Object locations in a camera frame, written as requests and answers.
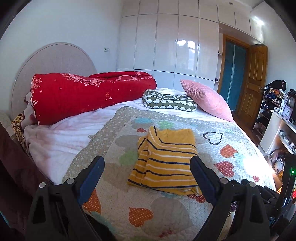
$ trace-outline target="door frame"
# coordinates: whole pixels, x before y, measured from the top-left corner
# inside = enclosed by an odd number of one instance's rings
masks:
[[[223,54],[222,54],[222,63],[221,63],[221,72],[220,72],[220,79],[219,79],[219,84],[218,84],[218,89],[217,89],[217,92],[220,93],[220,89],[222,87],[222,81],[223,81],[223,74],[224,74],[224,64],[225,64],[225,51],[226,51],[226,41],[228,42],[231,42],[235,45],[238,45],[240,47],[243,47],[246,49],[246,62],[245,62],[245,70],[248,69],[248,58],[249,58],[249,49],[251,47],[251,45],[239,40],[239,39],[236,39],[232,36],[229,36],[229,35],[226,35],[226,34],[223,34]],[[242,97],[243,97],[243,90],[245,88],[245,85],[247,83],[247,71],[244,71],[244,77],[243,77],[243,82],[242,82],[242,86],[241,86],[241,91],[240,91],[240,94],[239,94],[239,99],[237,101],[237,107],[235,109],[235,113],[237,114],[237,110],[238,110],[238,107],[240,106],[241,104],[241,101],[242,101]]]

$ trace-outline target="quilted bedspread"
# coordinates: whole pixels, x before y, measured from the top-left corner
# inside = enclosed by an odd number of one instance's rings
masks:
[[[105,170],[86,212],[105,224],[118,240],[193,240],[211,212],[201,196],[178,196],[130,186],[127,179],[138,158],[137,142],[150,126],[158,129],[190,128],[201,160],[219,177],[246,178],[274,189],[265,159],[234,123],[201,121],[122,107],[90,143],[73,159],[63,182],[76,177],[96,155],[105,159]],[[233,203],[221,237],[227,234],[235,212]]]

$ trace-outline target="metal screw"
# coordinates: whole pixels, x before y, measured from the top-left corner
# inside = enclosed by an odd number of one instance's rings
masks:
[[[72,184],[73,182],[75,182],[75,179],[74,179],[74,178],[69,178],[69,179],[67,180],[67,183],[68,183],[68,184]]]
[[[228,183],[228,180],[224,177],[220,178],[220,182],[223,183],[223,184],[226,184]]]
[[[46,186],[46,183],[40,183],[40,184],[39,184],[39,187],[40,187],[40,188],[44,188],[45,186]]]
[[[254,188],[254,187],[256,186],[256,183],[254,183],[254,182],[249,182],[249,185],[250,185],[252,188]]]

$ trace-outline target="dark maroon cloth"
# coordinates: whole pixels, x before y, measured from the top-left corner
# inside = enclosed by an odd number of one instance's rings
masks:
[[[0,211],[24,234],[33,196],[41,182],[49,181],[1,124],[0,160]]]

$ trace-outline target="green pillow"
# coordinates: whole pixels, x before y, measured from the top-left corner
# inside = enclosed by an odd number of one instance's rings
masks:
[[[197,104],[188,95],[163,95],[155,90],[146,90],[142,100],[148,109],[175,109],[194,112],[197,108]]]

